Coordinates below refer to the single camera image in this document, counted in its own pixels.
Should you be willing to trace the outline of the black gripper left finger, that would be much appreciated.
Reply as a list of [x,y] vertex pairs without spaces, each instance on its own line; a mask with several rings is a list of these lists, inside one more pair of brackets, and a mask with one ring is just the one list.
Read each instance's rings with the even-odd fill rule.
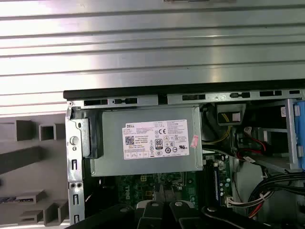
[[138,202],[135,208],[118,204],[74,223],[70,229],[162,229],[170,197],[169,185],[158,185],[154,200]]

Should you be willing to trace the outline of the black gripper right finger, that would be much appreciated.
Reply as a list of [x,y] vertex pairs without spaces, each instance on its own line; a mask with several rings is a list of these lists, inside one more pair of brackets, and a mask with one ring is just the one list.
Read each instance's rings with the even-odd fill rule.
[[176,198],[171,185],[165,186],[165,200],[171,220],[168,228],[173,229],[268,229],[269,226],[256,222],[223,207],[196,209],[191,202]]

